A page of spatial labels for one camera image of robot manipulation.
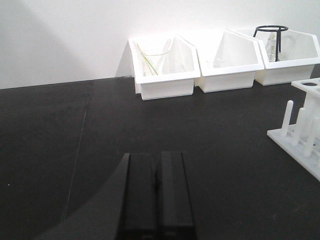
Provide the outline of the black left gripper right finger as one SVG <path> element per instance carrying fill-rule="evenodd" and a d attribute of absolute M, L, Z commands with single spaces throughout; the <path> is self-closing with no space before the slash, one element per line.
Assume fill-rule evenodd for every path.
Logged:
<path fill-rule="evenodd" d="M 193 213 L 183 154 L 161 152 L 156 168 L 158 233 L 161 240 L 194 240 Z"/>

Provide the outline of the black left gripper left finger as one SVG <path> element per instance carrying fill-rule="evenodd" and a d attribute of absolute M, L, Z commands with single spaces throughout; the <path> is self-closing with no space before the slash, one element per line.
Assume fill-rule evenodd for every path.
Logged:
<path fill-rule="evenodd" d="M 156 190 L 153 160 L 149 153 L 131 153 L 119 240 L 157 238 Z"/>

